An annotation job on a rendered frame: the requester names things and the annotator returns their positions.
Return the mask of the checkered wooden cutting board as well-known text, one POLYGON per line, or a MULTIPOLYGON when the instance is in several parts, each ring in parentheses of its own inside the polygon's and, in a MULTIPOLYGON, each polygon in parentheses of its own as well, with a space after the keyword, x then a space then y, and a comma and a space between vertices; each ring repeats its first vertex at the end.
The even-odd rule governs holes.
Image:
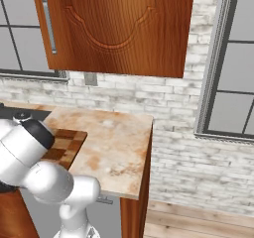
POLYGON ((66 129, 54 129, 55 142, 43 155, 43 161, 50 161, 69 169, 84 143, 87 133, 66 129))

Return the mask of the grey framed window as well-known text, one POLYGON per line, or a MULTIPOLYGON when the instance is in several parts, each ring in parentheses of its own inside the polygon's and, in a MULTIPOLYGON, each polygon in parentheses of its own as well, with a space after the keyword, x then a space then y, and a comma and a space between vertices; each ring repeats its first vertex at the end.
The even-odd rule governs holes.
POLYGON ((0 76, 67 80, 48 67, 35 0, 0 0, 0 76))
POLYGON ((194 134, 254 144, 254 0, 218 0, 194 134))

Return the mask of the black hob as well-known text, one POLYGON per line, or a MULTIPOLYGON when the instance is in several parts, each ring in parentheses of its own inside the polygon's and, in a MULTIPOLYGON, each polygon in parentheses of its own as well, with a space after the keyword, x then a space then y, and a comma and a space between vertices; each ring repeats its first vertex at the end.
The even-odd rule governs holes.
POLYGON ((0 118, 12 120, 15 115, 23 113, 23 117, 44 121, 49 115, 50 111, 18 108, 18 107, 7 107, 4 103, 0 102, 0 118))

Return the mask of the grey wall outlet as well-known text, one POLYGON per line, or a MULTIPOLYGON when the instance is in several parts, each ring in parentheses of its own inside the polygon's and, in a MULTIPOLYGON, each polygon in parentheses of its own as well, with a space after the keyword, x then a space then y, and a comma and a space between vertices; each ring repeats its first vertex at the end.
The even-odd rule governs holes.
POLYGON ((97 74, 94 72, 86 72, 84 74, 84 81, 86 85, 97 86, 97 74))

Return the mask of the wooden wall cupboard door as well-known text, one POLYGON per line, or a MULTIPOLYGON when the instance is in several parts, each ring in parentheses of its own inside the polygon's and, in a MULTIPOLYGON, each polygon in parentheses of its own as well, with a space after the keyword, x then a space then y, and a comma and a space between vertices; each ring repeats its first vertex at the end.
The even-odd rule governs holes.
POLYGON ((193 0, 35 0, 48 65, 54 70, 184 76, 193 0))

